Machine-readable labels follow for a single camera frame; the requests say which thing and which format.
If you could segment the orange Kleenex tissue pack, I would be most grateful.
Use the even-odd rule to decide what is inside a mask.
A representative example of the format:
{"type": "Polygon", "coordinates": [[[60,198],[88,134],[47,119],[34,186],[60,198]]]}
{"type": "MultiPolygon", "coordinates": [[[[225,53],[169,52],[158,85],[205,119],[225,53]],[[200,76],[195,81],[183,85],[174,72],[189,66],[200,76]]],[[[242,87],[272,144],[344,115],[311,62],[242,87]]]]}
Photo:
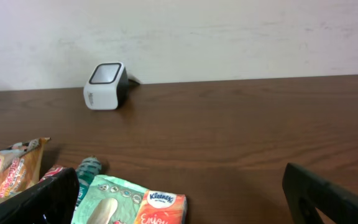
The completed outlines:
{"type": "Polygon", "coordinates": [[[147,190],[134,224],[184,224],[187,207],[185,195],[147,190]]]}

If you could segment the red Top chocolate bar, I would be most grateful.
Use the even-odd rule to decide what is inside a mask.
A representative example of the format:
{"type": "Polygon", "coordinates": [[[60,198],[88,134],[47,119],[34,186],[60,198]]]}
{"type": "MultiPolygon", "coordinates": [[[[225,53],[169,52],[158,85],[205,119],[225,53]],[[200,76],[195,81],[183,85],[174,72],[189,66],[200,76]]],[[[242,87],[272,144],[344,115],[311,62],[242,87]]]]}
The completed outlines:
{"type": "Polygon", "coordinates": [[[60,173],[62,170],[66,169],[66,167],[61,166],[61,165],[53,165],[45,174],[44,176],[39,180],[39,182],[42,182],[46,179],[48,179],[49,177],[60,173]]]}

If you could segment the blue Listerine mouthwash bottle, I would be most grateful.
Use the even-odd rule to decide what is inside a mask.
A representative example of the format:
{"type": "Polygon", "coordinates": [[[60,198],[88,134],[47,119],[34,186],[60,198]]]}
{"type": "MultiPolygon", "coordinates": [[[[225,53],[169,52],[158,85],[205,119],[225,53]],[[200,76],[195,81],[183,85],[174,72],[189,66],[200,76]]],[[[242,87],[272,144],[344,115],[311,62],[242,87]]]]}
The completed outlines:
{"type": "Polygon", "coordinates": [[[81,164],[76,169],[76,175],[79,182],[79,193],[76,201],[78,207],[84,199],[88,189],[95,178],[102,170],[102,164],[94,157],[87,157],[82,160],[81,164]]]}

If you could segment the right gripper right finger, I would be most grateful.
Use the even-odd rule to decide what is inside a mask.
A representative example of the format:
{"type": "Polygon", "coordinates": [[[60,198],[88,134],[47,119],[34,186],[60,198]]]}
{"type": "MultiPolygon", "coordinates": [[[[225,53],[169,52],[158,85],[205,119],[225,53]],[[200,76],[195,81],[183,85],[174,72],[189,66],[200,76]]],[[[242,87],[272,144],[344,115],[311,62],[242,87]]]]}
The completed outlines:
{"type": "Polygon", "coordinates": [[[287,164],[282,188],[295,223],[323,224],[318,212],[334,223],[358,223],[358,195],[298,164],[287,164]]]}

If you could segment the beige snack bag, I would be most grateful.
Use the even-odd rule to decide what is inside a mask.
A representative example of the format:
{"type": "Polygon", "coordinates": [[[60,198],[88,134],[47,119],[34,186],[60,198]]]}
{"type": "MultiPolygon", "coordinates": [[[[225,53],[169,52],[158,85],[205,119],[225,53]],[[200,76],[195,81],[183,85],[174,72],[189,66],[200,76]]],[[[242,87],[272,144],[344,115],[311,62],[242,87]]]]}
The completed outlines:
{"type": "Polygon", "coordinates": [[[0,150],[0,203],[39,182],[44,148],[50,140],[36,138],[0,150]]]}

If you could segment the mint green wet wipes pack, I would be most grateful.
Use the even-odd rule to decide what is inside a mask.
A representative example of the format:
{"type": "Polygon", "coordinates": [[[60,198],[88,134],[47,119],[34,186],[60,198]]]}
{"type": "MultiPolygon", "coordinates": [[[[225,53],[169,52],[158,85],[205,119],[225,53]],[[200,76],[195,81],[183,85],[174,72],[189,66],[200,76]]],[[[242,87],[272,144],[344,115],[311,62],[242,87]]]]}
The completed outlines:
{"type": "Polygon", "coordinates": [[[71,222],[133,224],[146,190],[118,177],[97,175],[71,222]]]}

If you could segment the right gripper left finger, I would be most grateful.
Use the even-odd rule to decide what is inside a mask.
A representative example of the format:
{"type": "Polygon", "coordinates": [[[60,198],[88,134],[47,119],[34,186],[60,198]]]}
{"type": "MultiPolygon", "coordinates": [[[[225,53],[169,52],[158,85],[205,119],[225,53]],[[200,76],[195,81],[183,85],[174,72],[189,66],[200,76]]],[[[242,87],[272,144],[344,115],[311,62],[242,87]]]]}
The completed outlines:
{"type": "Polygon", "coordinates": [[[63,169],[0,203],[0,224],[70,223],[78,193],[76,171],[63,169]]]}

